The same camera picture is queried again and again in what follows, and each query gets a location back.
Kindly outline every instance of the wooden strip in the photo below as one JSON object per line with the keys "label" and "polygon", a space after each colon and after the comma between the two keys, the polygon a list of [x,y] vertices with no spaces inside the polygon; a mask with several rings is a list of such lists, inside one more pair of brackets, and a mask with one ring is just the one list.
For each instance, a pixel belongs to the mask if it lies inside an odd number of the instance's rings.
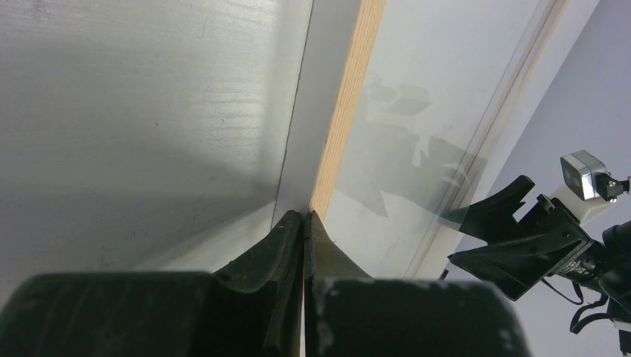
{"label": "wooden strip", "polygon": [[309,208],[324,220],[362,92],[385,0],[362,0]]}

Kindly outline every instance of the wooden edge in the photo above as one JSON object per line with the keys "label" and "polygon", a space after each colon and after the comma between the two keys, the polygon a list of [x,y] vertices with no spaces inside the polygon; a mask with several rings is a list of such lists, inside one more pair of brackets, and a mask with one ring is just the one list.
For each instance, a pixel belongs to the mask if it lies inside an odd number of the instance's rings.
{"label": "wooden edge", "polygon": [[[568,7],[572,3],[568,0],[550,0],[547,4],[541,5],[544,11],[540,12],[538,19],[533,19],[536,26],[526,33],[532,38],[522,39],[522,41],[527,41],[528,45],[522,48],[517,62],[509,64],[506,78],[502,79],[498,91],[491,100],[488,109],[490,111],[485,114],[482,125],[467,149],[474,154],[471,155],[473,159],[461,163],[465,172],[464,177],[480,184],[475,192],[463,192],[456,189],[448,193],[443,199],[443,207],[456,208],[464,202],[476,202],[486,197],[495,181],[494,176],[499,174],[512,151],[500,150],[498,147],[502,146],[501,142],[519,140],[521,131],[528,124],[597,3],[598,0],[586,1],[582,4],[574,3],[574,8],[571,9],[569,15]],[[559,31],[562,34],[555,34],[562,21],[564,22],[563,29]],[[535,71],[541,73],[538,78],[532,80],[532,74]],[[537,97],[538,100],[524,100],[525,92],[527,96]],[[519,121],[519,125],[513,125],[514,117],[518,117],[516,120]],[[489,158],[493,159],[493,166],[482,167],[480,170],[480,161],[486,161]],[[466,189],[468,185],[463,184],[461,187]],[[437,277],[443,271],[446,256],[454,251],[461,237],[461,233],[442,227],[435,219],[427,230],[406,276]]]}
{"label": "wooden edge", "polygon": [[355,117],[385,0],[361,0],[309,209],[324,220]]}

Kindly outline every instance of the white panel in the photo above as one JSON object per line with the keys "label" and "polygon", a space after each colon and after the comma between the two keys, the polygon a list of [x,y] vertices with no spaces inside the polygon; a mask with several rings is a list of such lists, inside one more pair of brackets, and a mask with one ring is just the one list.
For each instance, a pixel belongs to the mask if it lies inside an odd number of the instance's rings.
{"label": "white panel", "polygon": [[262,238],[310,10],[0,2],[0,303],[41,271],[216,268]]}
{"label": "white panel", "polygon": [[369,274],[409,270],[538,2],[387,3],[326,220]]}

